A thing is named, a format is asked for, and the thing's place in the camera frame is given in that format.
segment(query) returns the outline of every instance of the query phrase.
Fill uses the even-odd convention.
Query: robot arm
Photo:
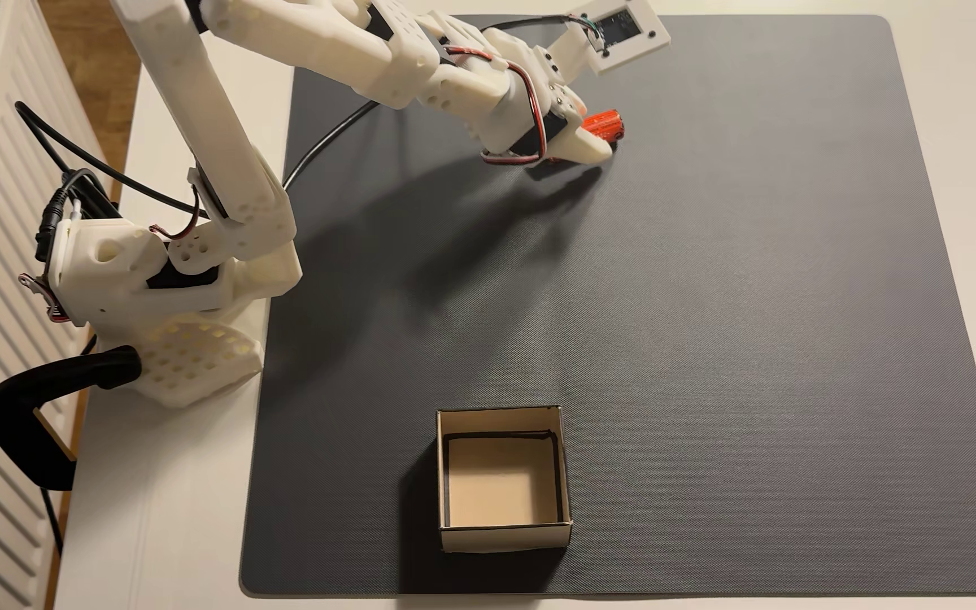
[[[188,180],[210,221],[165,242],[123,218],[64,218],[45,272],[26,285],[55,321],[90,324],[102,350],[135,348],[142,373],[130,385],[169,406],[260,370],[258,342],[231,320],[300,278],[289,196],[247,139],[199,24],[379,103],[457,116],[489,163],[607,159],[569,84],[669,42],[646,0],[593,0],[549,49],[438,12],[414,18],[397,0],[201,0],[194,18],[184,0],[112,5],[197,159]]]

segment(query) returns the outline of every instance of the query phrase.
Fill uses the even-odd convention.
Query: dark gray desk mat
[[[976,592],[976,370],[887,24],[666,23],[576,83],[626,120],[600,167],[487,166],[414,103],[293,187],[244,589]],[[297,72],[286,167],[360,103]],[[530,404],[572,544],[445,556],[435,409]]]

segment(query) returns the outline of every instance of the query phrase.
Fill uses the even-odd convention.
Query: white desk
[[[925,165],[976,357],[976,1],[654,0],[661,14],[870,13],[894,32]],[[421,0],[415,11],[539,13],[567,0]],[[280,172],[289,120],[290,67],[206,35],[217,72],[251,140]],[[127,173],[183,201],[192,159],[144,74]],[[177,227],[185,215],[126,190],[136,223]],[[264,337],[264,303],[244,313]],[[133,393],[95,392],[81,437],[59,610],[289,610],[349,608],[961,608],[976,598],[758,598],[589,600],[533,597],[252,599],[238,586],[258,380],[181,411]]]

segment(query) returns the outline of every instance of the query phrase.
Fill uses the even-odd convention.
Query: cardboard box
[[[567,546],[559,406],[438,411],[436,425],[443,551]]]

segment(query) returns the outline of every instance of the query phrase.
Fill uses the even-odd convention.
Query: orange object
[[[624,137],[624,120],[615,110],[592,114],[582,121],[582,128],[609,144]]]

